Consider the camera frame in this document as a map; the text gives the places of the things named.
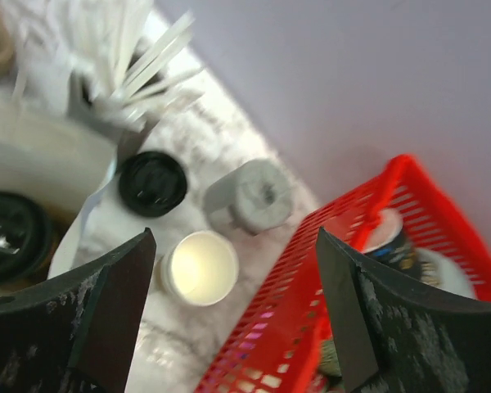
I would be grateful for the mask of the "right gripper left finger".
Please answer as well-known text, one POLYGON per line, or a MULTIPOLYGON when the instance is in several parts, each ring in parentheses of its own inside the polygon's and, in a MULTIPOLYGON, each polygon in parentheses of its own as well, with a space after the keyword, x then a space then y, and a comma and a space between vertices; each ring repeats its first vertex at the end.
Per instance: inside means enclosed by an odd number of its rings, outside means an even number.
POLYGON ((123 392, 155 251, 147 228, 94 261, 0 296, 0 392, 123 392))

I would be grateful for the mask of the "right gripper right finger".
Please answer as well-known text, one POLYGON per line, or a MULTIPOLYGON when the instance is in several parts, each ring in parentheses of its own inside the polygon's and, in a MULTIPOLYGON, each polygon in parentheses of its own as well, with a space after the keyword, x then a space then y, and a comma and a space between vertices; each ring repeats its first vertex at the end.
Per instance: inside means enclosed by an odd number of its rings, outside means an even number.
POLYGON ((316 242, 348 392, 491 392, 491 302, 428 286, 324 229, 316 242))

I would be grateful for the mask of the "black coffee cup lid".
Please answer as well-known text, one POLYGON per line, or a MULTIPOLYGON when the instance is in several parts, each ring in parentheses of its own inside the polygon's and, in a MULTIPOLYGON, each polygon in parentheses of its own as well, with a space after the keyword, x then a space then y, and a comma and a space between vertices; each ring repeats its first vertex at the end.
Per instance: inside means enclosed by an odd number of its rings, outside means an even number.
POLYGON ((44 270, 58 237, 38 203, 12 192, 0 192, 0 285, 29 278, 44 270))

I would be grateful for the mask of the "blue paper bag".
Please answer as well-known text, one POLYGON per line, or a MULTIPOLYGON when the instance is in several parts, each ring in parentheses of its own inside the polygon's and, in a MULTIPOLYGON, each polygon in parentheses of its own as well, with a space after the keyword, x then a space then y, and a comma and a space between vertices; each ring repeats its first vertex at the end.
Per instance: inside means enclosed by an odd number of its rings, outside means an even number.
POLYGON ((32 199, 64 226, 45 278, 75 267, 88 216, 116 164, 109 141, 0 85, 0 191, 32 199))

